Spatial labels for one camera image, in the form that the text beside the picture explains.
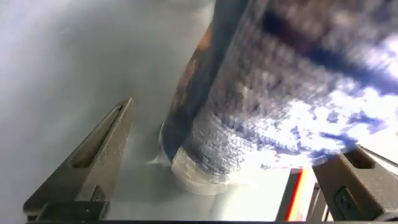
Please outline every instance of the gray bracket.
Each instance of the gray bracket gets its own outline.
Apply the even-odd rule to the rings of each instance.
[[[132,111],[129,98],[117,104],[103,118],[25,202],[24,213],[28,220],[57,217],[61,214],[49,214],[49,209],[57,212],[58,209],[54,208],[71,208],[70,202],[79,202],[74,203],[73,209],[81,207],[90,211],[92,208],[96,214],[104,215],[126,147]]]
[[[335,221],[398,220],[398,179],[361,146],[313,170]]]

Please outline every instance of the clear plastic film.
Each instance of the clear plastic film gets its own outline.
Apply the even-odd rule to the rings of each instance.
[[[173,172],[216,194],[397,124],[397,12],[398,1],[217,1],[160,134]]]

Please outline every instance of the brown stain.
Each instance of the brown stain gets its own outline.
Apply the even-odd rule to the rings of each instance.
[[[188,83],[190,82],[193,74],[195,74],[198,64],[203,60],[204,51],[209,49],[211,44],[211,25],[207,28],[204,36],[201,38],[195,52],[193,53],[190,61],[188,62],[185,71],[178,81],[177,92],[174,95],[172,105],[170,107],[170,112],[174,113],[177,108],[184,104],[188,98],[188,94],[185,91]]]
[[[211,36],[212,36],[212,32],[211,32],[211,24],[210,26],[207,28],[205,35],[201,38],[197,49],[196,50],[206,50],[209,48],[210,44],[211,44]]]

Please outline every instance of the orange light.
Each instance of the orange light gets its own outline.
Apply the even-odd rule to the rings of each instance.
[[[290,203],[289,212],[287,213],[286,221],[296,221],[297,216],[299,215],[299,209],[301,204],[301,196],[304,190],[305,179],[308,176],[308,170],[301,170],[298,180],[295,185],[294,194],[292,202]]]

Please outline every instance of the wrapped cylinder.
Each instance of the wrapped cylinder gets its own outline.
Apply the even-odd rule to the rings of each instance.
[[[396,12],[398,1],[217,1],[161,130],[173,172],[216,194],[396,124]]]

